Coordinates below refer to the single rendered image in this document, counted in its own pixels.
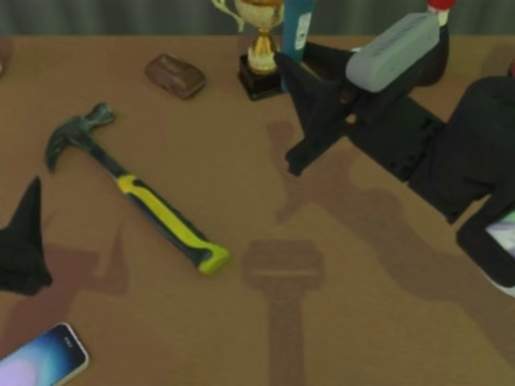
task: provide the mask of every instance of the blue bottle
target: blue bottle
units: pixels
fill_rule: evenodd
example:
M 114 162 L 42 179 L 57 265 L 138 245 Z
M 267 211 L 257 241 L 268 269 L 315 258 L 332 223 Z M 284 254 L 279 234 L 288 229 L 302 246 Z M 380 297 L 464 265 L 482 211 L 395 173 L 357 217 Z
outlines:
M 284 2 L 282 53 L 299 64 L 303 59 L 315 4 L 316 0 L 285 0 Z M 284 82 L 282 82 L 282 90 L 286 91 Z

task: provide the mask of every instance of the smartphone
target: smartphone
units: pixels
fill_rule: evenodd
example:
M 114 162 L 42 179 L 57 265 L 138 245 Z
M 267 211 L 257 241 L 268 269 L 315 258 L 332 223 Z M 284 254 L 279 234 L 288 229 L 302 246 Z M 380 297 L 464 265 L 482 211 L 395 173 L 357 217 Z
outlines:
M 0 386 L 62 385 L 88 363 L 73 329 L 60 323 L 0 361 Z
M 515 211 L 486 228 L 491 237 L 515 258 Z

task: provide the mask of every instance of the table surface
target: table surface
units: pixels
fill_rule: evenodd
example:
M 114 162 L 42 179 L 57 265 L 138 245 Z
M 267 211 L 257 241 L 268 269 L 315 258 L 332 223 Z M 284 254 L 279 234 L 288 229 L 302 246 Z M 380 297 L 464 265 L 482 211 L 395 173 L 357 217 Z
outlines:
M 287 174 L 299 123 L 287 95 L 247 100 L 236 78 L 246 44 L 14 38 L 0 79 L 0 220 L 39 175 L 55 283 L 33 298 L 0 294 L 0 355 L 66 321 L 92 358 L 76 386 L 512 384 L 515 300 L 456 246 L 463 220 L 448 225 L 346 140 L 302 178 Z M 165 51 L 205 71 L 198 97 L 146 80 Z M 472 81 L 503 75 L 513 55 L 515 37 L 455 37 L 444 79 L 414 99 L 448 119 Z M 117 120 L 95 138 L 231 250 L 215 277 L 200 277 L 79 150 L 46 172 L 52 130 L 101 101 Z M 285 257 L 316 274 L 274 276 Z

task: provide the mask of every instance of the black and yellow handle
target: black and yellow handle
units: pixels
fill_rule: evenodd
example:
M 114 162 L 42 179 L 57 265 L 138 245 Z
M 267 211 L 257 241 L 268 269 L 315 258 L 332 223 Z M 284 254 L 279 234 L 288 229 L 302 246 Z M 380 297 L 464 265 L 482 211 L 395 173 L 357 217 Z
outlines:
M 202 274 L 211 275 L 229 261 L 227 249 L 209 242 L 192 223 L 143 181 L 134 175 L 123 175 L 117 178 L 117 184 L 123 194 L 143 211 Z

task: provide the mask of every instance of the black trophy base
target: black trophy base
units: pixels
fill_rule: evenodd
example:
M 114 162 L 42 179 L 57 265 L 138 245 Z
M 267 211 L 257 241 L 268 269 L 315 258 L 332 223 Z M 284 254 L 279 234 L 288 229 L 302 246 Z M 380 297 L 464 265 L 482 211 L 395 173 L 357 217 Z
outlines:
M 259 101 L 282 93 L 279 71 L 269 75 L 255 74 L 250 70 L 247 55 L 240 56 L 238 78 L 252 101 Z

